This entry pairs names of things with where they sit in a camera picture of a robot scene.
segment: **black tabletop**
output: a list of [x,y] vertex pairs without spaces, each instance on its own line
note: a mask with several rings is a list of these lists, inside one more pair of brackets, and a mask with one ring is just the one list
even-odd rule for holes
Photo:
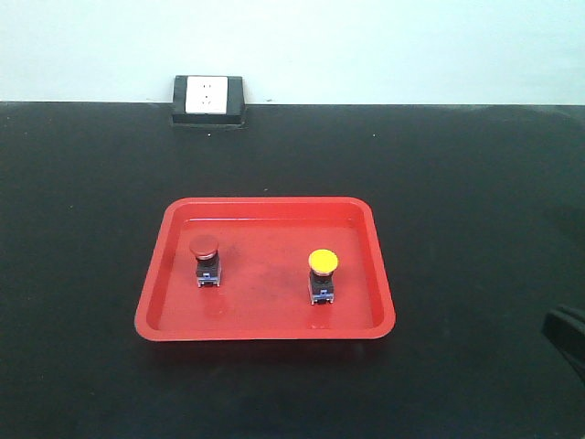
[[[585,309],[585,108],[0,105],[0,436],[579,438],[540,329]],[[370,341],[157,344],[133,315],[183,197],[373,209],[397,311]]]

